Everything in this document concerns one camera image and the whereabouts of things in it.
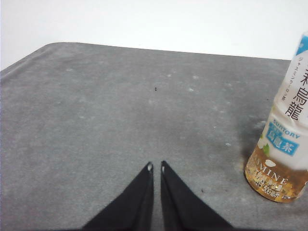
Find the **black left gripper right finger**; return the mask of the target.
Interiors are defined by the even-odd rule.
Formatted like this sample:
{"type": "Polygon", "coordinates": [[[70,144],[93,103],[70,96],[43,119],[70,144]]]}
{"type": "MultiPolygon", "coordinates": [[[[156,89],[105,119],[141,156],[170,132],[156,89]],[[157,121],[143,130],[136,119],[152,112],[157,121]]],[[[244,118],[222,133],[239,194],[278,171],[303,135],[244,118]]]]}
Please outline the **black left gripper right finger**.
{"type": "Polygon", "coordinates": [[[232,231],[233,226],[205,204],[166,162],[161,162],[161,205],[166,231],[232,231]]]}

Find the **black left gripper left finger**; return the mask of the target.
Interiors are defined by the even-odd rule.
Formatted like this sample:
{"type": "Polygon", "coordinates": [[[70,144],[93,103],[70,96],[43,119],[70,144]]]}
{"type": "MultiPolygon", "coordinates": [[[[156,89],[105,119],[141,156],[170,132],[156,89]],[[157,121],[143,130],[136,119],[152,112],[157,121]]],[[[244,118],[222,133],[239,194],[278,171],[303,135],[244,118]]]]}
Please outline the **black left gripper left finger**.
{"type": "Polygon", "coordinates": [[[154,206],[154,167],[148,162],[125,190],[83,231],[149,231],[154,206]]]}

